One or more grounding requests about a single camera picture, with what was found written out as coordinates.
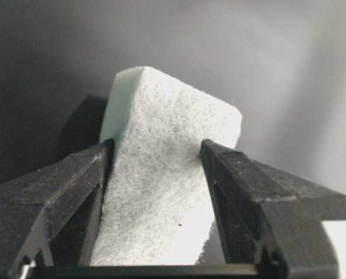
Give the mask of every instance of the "white sponge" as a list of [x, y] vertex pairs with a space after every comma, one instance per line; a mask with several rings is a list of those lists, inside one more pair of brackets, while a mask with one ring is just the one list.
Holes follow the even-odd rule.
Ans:
[[114, 169], [91, 265], [195, 264], [214, 214], [201, 141], [233, 148], [233, 106], [151, 67], [118, 73], [100, 140], [114, 138]]

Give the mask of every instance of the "white foam layer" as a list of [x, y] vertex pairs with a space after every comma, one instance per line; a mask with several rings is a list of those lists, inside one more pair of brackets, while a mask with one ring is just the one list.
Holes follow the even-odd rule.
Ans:
[[116, 140], [91, 265], [194, 264], [214, 214], [199, 152], [235, 147], [240, 112], [151, 67], [118, 73], [100, 140]]

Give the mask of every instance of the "gray backdrop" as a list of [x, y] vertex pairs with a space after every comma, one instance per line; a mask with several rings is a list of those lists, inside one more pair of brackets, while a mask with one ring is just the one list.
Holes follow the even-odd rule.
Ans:
[[0, 1], [0, 183], [54, 162], [136, 65], [235, 104], [238, 149], [346, 193], [346, 1]]

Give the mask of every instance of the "clamp jaw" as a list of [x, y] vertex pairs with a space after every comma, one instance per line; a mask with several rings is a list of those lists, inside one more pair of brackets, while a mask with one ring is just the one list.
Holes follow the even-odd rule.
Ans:
[[0, 278], [339, 278], [321, 222], [346, 220], [345, 195], [210, 140], [200, 155], [225, 265], [85, 266], [111, 172], [106, 141], [0, 185]]

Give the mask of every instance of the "black plastic jaw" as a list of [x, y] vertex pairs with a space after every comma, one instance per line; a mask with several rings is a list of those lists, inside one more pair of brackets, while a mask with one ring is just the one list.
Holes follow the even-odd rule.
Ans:
[[201, 161], [228, 263], [279, 277], [338, 279], [322, 220], [346, 220], [346, 196], [204, 140]]
[[32, 260], [89, 263], [112, 154], [106, 141], [0, 185], [0, 279]]

